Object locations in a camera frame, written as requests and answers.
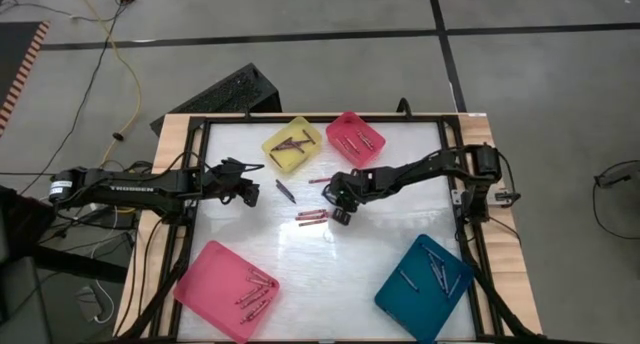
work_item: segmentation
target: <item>yellow cable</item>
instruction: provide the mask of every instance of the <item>yellow cable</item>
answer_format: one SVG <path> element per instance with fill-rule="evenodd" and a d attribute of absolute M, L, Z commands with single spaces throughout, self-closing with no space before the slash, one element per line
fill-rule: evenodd
<path fill-rule="evenodd" d="M 133 77 L 133 80 L 135 80 L 135 82 L 136 82 L 136 89 L 137 89 L 136 111 L 133 113 L 133 115 L 131 116 L 131 118 L 127 122 L 127 124 L 125 124 L 118 131 L 118 134 L 122 135 L 122 133 L 124 133 L 127 129 L 129 129 L 131 124 L 133 124 L 133 122 L 138 117 L 138 114 L 140 113 L 140 107 L 142 106 L 142 89 L 140 87 L 140 81 L 138 80 L 138 77 L 136 76 L 136 73 L 133 71 L 133 68 L 131 68 L 129 63 L 127 63 L 127 61 L 122 59 L 122 57 L 120 56 L 120 53 L 118 52 L 118 47 L 116 46 L 116 43 L 114 42 L 112 35 L 109 33 L 109 29 L 107 28 L 106 24 L 104 23 L 104 21 L 102 20 L 100 15 L 98 15 L 98 12 L 96 11 L 96 9 L 93 7 L 93 5 L 91 5 L 89 0 L 82 0 L 82 1 L 84 1 L 84 3 L 89 8 L 89 10 L 91 10 L 91 13 L 93 14 L 93 16 L 95 16 L 96 19 L 98 20 L 98 23 L 100 24 L 102 29 L 105 31 L 105 33 L 107 33 L 107 40 L 111 44 L 111 48 L 113 49 L 114 54 L 116 55 L 118 60 L 122 64 L 124 64 L 124 66 L 127 68 L 127 70 L 129 70 L 129 73 L 131 73 L 131 76 Z M 116 139 L 113 139 L 113 141 L 111 141 L 111 144 L 107 148 L 107 151 L 104 153 L 104 157 L 102 158 L 102 163 L 107 161 L 107 159 L 109 158 L 109 154 L 111 154 L 111 151 L 113 150 L 113 147 L 115 146 L 116 142 L 117 142 Z"/>

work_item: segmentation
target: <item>yellow tray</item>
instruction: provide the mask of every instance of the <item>yellow tray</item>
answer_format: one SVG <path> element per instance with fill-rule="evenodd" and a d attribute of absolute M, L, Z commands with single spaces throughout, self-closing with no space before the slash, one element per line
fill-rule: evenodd
<path fill-rule="evenodd" d="M 277 150 L 276 147 L 283 145 L 287 140 L 290 142 L 300 142 L 312 140 L 312 142 L 300 143 L 298 148 L 289 144 L 289 148 Z M 303 117 L 296 117 L 280 129 L 274 136 L 267 139 L 262 144 L 262 151 L 267 158 L 283 173 L 289 173 L 307 159 L 320 151 L 322 147 L 322 134 L 318 132 Z"/>

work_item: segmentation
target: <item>orange striped edge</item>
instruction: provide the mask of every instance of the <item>orange striped edge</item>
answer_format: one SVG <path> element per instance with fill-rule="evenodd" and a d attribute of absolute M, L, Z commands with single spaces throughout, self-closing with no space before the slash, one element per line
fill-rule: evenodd
<path fill-rule="evenodd" d="M 11 117 L 11 113 L 18 102 L 18 97 L 20 97 L 20 93 L 22 93 L 22 89 L 24 89 L 24 86 L 27 83 L 27 77 L 29 76 L 33 63 L 36 61 L 40 47 L 44 42 L 44 36 L 49 30 L 49 25 L 49 22 L 42 22 L 38 26 L 33 40 L 31 41 L 31 45 L 27 49 L 24 60 L 18 69 L 18 73 L 16 73 L 16 79 L 9 88 L 6 101 L 0 107 L 0 136 L 4 133 L 7 123 L 9 122 L 9 118 Z"/>

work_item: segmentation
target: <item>plastic bin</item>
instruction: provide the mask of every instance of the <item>plastic bin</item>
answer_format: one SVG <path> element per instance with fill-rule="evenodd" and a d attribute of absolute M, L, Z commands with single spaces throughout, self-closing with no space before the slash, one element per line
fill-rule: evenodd
<path fill-rule="evenodd" d="M 274 286 L 261 289 L 269 291 L 256 302 L 242 308 L 242 304 L 236 304 L 236 301 L 258 287 L 257 284 L 247 281 L 247 276 L 251 275 L 249 269 L 269 279 Z M 210 241 L 180 279 L 173 295 L 184 306 L 235 342 L 246 343 L 260 321 L 271 310 L 273 299 L 279 289 L 280 284 L 270 275 L 222 244 Z M 270 299 L 270 302 L 255 319 L 241 323 L 252 309 L 266 299 Z"/>
<path fill-rule="evenodd" d="M 430 253 L 444 262 L 449 295 L 431 268 Z M 418 290 L 403 278 L 403 273 Z M 419 343 L 431 344 L 472 282 L 473 271 L 468 265 L 423 234 L 378 291 L 375 303 Z"/>
<path fill-rule="evenodd" d="M 284 145 L 286 141 L 301 142 L 301 144 L 297 145 L 298 148 L 289 145 L 287 149 L 279 150 L 277 147 Z M 267 139 L 262 144 L 262 151 L 280 171 L 289 173 L 318 153 L 321 147 L 322 134 L 305 118 L 296 117 L 286 127 Z"/>
<path fill-rule="evenodd" d="M 386 140 L 354 112 L 344 112 L 327 126 L 327 139 L 356 168 L 364 168 L 382 151 Z"/>

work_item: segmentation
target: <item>white tabletop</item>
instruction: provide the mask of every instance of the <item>white tabletop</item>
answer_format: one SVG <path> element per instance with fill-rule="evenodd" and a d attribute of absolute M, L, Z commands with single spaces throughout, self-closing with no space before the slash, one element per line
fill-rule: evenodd
<path fill-rule="evenodd" d="M 233 157 L 244 163 L 267 163 L 260 149 L 282 124 L 213 124 L 206 161 L 217 165 Z M 204 245 L 217 240 L 278 279 L 280 292 L 254 333 L 255 340 L 412 340 L 373 301 L 377 291 L 420 234 L 428 234 L 460 257 L 449 187 L 444 177 L 417 183 L 389 198 L 360 205 L 349 226 L 335 221 L 298 227 L 297 212 L 333 207 L 321 196 L 326 183 L 309 179 L 349 172 L 350 163 L 326 141 L 321 152 L 291 175 L 267 164 L 243 176 L 260 184 L 255 208 L 242 200 L 222 205 L 202 201 L 198 207 L 191 262 Z M 370 166 L 400 166 L 438 150 L 434 123 L 372 123 L 387 144 Z M 293 205 L 275 187 L 275 179 L 295 195 Z M 438 339 L 474 336 L 465 294 Z M 229 338 L 188 308 L 182 309 L 178 338 Z"/>

